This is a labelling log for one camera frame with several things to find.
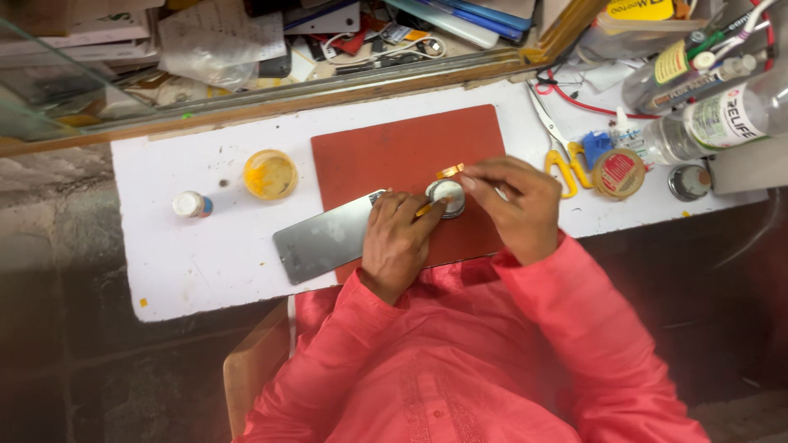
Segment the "workbench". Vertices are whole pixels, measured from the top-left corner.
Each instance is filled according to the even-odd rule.
[[[336,284],[329,272],[291,285],[271,240],[276,231],[323,211],[312,136],[493,104],[506,152],[541,168],[550,143],[526,88],[524,83],[501,80],[471,89],[456,87],[309,110],[190,135],[112,142],[128,282],[137,317],[143,322],[166,320]],[[565,87],[567,92],[573,89]],[[596,106],[614,109],[620,103],[620,84],[603,93],[583,84],[579,91],[581,100]],[[556,93],[542,96],[542,101],[568,140],[606,129],[614,118],[572,106]],[[298,168],[297,188],[285,199],[262,201],[243,186],[243,164],[263,149],[287,153]],[[767,198],[766,191],[710,193],[684,203],[667,187],[670,171],[670,166],[660,166],[648,172],[642,188],[622,202],[581,188],[575,197],[561,201],[559,223],[570,235],[584,237]],[[222,187],[220,181],[228,184]],[[187,190],[214,201],[211,216],[175,215],[172,199]]]

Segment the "wooden frame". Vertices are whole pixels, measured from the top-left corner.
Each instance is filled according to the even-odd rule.
[[[556,23],[533,48],[491,50],[449,59],[425,61],[415,66],[359,73],[341,79],[314,80],[306,84],[250,91],[226,98],[194,102],[190,106],[163,109],[153,116],[129,118],[80,128],[78,136],[31,143],[0,145],[0,157],[54,151],[67,147],[106,143],[139,136],[205,127],[216,129],[237,121],[335,106],[445,87],[473,80],[509,76],[549,65],[580,35],[604,8],[607,0],[572,0]]]
[[[243,434],[244,417],[262,387],[290,352],[288,299],[285,297],[225,359],[225,396],[232,437]]]

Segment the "man's left hand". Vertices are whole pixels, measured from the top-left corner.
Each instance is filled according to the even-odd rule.
[[[361,283],[381,300],[393,305],[413,283],[429,252],[429,235],[446,211],[435,202],[414,220],[429,202],[426,195],[385,192],[370,212],[361,259]]]

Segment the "red silicone mat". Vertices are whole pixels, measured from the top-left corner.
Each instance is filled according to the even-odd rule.
[[[312,154],[323,210],[332,210],[378,189],[423,194],[440,170],[504,155],[504,141],[495,106],[484,105],[315,136]],[[502,246],[492,220],[468,196],[459,217],[441,220],[435,228],[425,266]],[[359,259],[336,268],[336,279],[344,283],[360,265]]]

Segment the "shirt sleeve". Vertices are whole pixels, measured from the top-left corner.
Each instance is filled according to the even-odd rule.
[[[686,416],[634,309],[580,244],[563,233],[559,240],[540,262],[520,266],[504,250],[493,265],[571,372],[581,439],[708,442],[700,423]]]
[[[235,443],[325,437],[322,425],[333,406],[342,401],[383,332],[404,313],[362,285],[358,272],[345,282],[334,312],[312,341],[263,388]]]

